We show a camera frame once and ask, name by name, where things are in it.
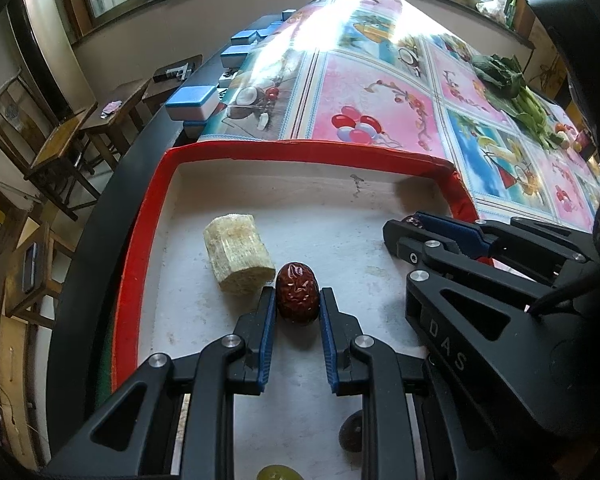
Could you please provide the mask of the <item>green bottle on sill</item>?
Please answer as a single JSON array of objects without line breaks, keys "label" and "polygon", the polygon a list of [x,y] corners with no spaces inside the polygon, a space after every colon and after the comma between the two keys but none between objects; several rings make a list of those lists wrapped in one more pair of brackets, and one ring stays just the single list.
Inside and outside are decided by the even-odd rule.
[{"label": "green bottle on sill", "polygon": [[516,0],[510,0],[505,10],[505,25],[509,29],[514,28],[514,19],[516,14]]}]

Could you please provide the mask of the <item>wooden school desk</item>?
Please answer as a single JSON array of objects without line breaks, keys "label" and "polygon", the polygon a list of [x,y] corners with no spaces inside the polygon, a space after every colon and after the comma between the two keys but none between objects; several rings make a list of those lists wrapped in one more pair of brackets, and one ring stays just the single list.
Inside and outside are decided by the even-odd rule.
[{"label": "wooden school desk", "polygon": [[[86,160],[90,141],[83,140],[82,127],[95,107],[96,103],[93,103],[82,108],[53,128],[53,131],[46,136],[42,148],[24,170],[24,178],[72,221],[79,219],[80,210],[95,206],[100,196],[84,174],[84,172],[92,174],[93,167]],[[90,199],[71,205],[71,196],[77,185],[87,192]]]}]

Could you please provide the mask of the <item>fruit print plastic tablecloth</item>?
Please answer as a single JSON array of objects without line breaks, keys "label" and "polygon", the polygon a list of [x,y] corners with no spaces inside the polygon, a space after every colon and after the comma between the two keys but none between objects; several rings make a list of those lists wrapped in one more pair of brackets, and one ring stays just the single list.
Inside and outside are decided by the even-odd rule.
[{"label": "fruit print plastic tablecloth", "polygon": [[405,0],[316,0],[259,34],[222,82],[202,138],[314,140],[452,162],[482,214],[592,229],[600,170],[572,144],[566,112],[541,98],[570,148],[542,148],[484,94],[476,50]]}]

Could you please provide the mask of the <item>blue white mahjong tile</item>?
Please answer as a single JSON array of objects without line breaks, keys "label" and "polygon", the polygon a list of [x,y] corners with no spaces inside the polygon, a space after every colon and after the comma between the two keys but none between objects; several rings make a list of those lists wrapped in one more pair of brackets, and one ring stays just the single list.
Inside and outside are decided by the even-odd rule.
[{"label": "blue white mahjong tile", "polygon": [[164,103],[172,120],[205,122],[219,105],[215,86],[181,86]]}]

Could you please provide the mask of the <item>dark plum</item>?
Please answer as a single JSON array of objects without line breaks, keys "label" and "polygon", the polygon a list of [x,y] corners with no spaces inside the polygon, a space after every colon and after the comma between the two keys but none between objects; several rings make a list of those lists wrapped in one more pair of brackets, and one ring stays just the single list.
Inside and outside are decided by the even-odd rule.
[{"label": "dark plum", "polygon": [[349,453],[361,453],[363,448],[363,412],[356,411],[341,425],[338,441],[340,448]]}]

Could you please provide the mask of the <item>red rimmed white tray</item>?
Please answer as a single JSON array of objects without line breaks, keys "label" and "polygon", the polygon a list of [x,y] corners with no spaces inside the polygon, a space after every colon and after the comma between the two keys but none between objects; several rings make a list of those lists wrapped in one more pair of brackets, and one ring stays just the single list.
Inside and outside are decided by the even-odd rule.
[{"label": "red rimmed white tray", "polygon": [[286,466],[305,479],[356,479],[361,456],[338,441],[362,401],[329,388],[317,293],[398,351],[424,350],[403,321],[411,266],[389,255],[382,228],[431,211],[476,210],[452,162],[338,142],[210,141],[162,156],[140,205],[114,317],[111,381],[155,353],[180,358],[234,330],[268,288],[268,383],[236,396],[239,479]]}]

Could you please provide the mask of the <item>sugarcane piece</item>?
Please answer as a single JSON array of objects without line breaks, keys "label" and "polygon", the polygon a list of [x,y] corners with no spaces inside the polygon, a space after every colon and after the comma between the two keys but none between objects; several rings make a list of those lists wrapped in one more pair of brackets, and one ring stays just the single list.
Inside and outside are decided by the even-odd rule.
[{"label": "sugarcane piece", "polygon": [[249,295],[275,278],[275,266],[252,214],[226,214],[202,233],[213,275],[222,292]]}]

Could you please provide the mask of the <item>white plastic bag on sill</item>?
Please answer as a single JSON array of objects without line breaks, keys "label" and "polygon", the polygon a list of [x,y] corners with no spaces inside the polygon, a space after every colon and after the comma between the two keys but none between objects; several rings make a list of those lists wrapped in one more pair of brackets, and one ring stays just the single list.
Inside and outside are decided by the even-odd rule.
[{"label": "white plastic bag on sill", "polygon": [[505,3],[506,0],[480,1],[476,4],[476,9],[480,14],[490,18],[490,20],[505,25]]}]

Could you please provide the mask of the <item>green leafy vegetable bunch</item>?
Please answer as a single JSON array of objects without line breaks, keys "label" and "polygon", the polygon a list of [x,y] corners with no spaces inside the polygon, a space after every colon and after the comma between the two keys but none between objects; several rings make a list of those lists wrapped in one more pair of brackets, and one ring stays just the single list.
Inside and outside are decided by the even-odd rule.
[{"label": "green leafy vegetable bunch", "polygon": [[522,132],[542,148],[560,147],[562,140],[550,130],[546,113],[528,89],[516,56],[478,54],[471,58],[470,64],[484,85],[486,100],[496,110],[512,118]]}]

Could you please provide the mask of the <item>red jujube date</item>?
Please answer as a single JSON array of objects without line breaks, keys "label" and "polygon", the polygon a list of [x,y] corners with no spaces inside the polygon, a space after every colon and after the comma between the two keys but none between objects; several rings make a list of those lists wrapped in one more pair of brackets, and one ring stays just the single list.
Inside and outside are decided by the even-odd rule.
[{"label": "red jujube date", "polygon": [[286,322],[307,326],[320,312],[320,295],[315,274],[304,263],[284,264],[275,281],[275,305]]}]

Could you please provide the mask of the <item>dark jar with cork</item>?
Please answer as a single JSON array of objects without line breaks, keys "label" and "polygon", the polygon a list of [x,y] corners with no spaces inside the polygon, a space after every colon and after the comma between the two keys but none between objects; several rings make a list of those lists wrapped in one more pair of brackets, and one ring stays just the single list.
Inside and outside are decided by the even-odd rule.
[{"label": "dark jar with cork", "polygon": [[588,130],[584,129],[579,131],[576,141],[582,145],[583,150],[579,154],[583,160],[587,162],[596,155],[597,145]]}]

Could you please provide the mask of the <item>green grape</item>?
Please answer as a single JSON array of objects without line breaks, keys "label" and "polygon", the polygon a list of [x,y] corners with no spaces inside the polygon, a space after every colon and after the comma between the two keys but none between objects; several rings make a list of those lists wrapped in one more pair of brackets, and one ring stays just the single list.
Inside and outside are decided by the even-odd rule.
[{"label": "green grape", "polygon": [[303,480],[301,474],[294,469],[281,465],[273,464],[263,467],[257,473],[257,480]]}]

